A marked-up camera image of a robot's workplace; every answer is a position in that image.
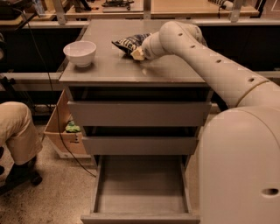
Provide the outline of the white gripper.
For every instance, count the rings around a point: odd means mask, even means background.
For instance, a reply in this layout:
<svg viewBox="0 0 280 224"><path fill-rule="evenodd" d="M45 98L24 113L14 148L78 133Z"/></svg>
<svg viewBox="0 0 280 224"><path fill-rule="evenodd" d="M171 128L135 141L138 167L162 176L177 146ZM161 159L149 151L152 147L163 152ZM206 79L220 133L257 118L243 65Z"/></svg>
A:
<svg viewBox="0 0 280 224"><path fill-rule="evenodd" d="M145 60L145 58L154 60L167 54L168 52L163 48L160 42L159 32L155 32L143 41L142 47L139 46L130 55L134 60L142 61Z"/></svg>

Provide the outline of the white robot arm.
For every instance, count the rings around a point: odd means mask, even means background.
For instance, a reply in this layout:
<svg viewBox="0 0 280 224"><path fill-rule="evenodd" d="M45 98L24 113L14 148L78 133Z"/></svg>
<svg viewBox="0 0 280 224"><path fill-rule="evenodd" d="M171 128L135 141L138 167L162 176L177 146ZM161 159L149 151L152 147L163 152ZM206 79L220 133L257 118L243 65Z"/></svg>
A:
<svg viewBox="0 0 280 224"><path fill-rule="evenodd" d="M200 223L280 224L280 88L201 40L198 26L170 21L140 48L180 57L228 106L200 136Z"/></svg>

